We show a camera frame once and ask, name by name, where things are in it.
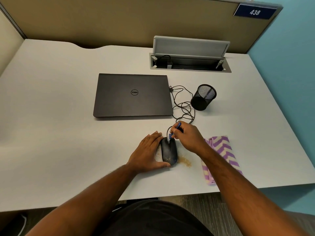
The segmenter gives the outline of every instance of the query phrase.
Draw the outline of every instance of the cubicle partition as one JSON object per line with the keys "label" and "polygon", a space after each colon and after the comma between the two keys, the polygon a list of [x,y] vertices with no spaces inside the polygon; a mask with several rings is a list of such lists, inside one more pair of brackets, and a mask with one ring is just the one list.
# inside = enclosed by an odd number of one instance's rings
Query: cubicle partition
{"label": "cubicle partition", "polygon": [[[152,47],[153,37],[230,41],[246,53],[281,11],[247,0],[0,0],[24,38],[68,41],[82,47]],[[273,6],[269,19],[234,16],[240,3]]]}

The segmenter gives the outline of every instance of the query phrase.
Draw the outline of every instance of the computer mouse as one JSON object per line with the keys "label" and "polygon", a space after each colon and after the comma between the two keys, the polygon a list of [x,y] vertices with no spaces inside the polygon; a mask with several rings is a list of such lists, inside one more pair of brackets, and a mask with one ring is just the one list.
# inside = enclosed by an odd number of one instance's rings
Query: computer mouse
{"label": "computer mouse", "polygon": [[168,162],[171,164],[171,166],[173,166],[178,160],[175,139],[172,138],[170,142],[168,143],[167,138],[163,138],[160,141],[160,144],[161,144],[161,149],[162,149],[163,161]]}

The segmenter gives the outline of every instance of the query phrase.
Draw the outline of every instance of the laptop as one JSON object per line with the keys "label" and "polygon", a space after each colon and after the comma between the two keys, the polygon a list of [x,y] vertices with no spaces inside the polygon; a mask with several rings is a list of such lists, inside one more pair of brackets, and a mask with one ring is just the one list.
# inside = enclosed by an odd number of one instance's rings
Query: laptop
{"label": "laptop", "polygon": [[172,115],[167,75],[99,74],[93,115]]}

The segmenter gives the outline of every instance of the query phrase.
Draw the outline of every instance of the hand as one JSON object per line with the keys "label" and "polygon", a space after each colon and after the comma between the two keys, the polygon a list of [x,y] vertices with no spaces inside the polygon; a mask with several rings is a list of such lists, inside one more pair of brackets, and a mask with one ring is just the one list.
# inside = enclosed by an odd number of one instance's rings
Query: hand
{"label": "hand", "polygon": [[[179,122],[181,123],[180,127],[183,129],[184,133],[176,129]],[[188,151],[197,155],[199,155],[205,147],[209,147],[197,127],[183,121],[179,122],[175,123],[171,128],[171,133],[174,133],[172,138],[179,139]]]}
{"label": "hand", "polygon": [[157,131],[151,135],[148,134],[131,154],[127,165],[137,173],[171,167],[169,163],[158,162],[154,158],[155,151],[162,139],[162,133],[158,133]]}

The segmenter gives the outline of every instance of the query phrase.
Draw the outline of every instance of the forearm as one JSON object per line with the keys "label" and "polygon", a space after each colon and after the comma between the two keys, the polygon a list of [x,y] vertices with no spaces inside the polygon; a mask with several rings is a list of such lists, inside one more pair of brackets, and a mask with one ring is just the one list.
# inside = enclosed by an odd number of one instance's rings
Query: forearm
{"label": "forearm", "polygon": [[53,210],[27,236],[91,235],[136,174],[128,164],[123,165]]}
{"label": "forearm", "polygon": [[307,235],[210,147],[203,147],[198,155],[207,165],[244,235]]}

